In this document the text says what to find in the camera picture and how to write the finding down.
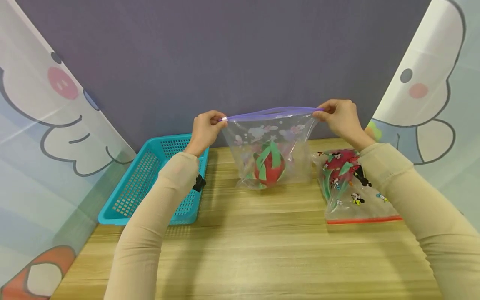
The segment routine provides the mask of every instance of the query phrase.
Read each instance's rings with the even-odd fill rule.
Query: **hand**
[[[313,116],[321,122],[326,122],[330,130],[350,143],[358,151],[363,150],[375,143],[369,135],[363,131],[357,114],[357,106],[351,100],[330,99],[321,104]]]
[[[184,152],[196,157],[202,155],[205,149],[216,140],[220,130],[227,126],[227,122],[222,121],[224,117],[226,117],[225,114],[211,110],[193,119],[192,138]]]

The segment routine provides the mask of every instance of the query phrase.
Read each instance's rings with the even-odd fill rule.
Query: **purple wall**
[[[138,150],[213,108],[351,98],[366,125],[430,0],[17,2]]]

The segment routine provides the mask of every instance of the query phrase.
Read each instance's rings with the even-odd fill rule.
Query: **cartoon eye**
[[[61,58],[60,56],[55,53],[55,52],[52,52],[50,53],[50,56],[52,57],[53,61],[56,62],[57,64],[61,65]]]
[[[410,81],[410,79],[412,79],[412,76],[413,76],[412,69],[405,69],[400,75],[400,81],[406,84],[407,82]]]

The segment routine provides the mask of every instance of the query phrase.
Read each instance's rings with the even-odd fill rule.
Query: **wrist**
[[[350,134],[344,139],[358,152],[376,143],[376,141],[363,130]]]
[[[187,147],[185,147],[185,150],[183,150],[184,153],[191,154],[196,157],[200,157],[202,155],[203,150],[200,149],[199,147],[196,147],[195,145],[188,144]]]

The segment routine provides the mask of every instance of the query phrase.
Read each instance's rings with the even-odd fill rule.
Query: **purple zipper seal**
[[[256,120],[264,120],[265,117],[268,117],[268,116],[272,117],[272,119],[279,119],[279,118],[285,118],[289,116],[297,116],[302,114],[314,113],[316,111],[322,111],[322,110],[323,108],[307,108],[307,107],[294,107],[294,106],[270,108],[270,109],[251,112],[247,114],[224,117],[222,118],[222,121],[228,121],[228,120],[256,121]]]

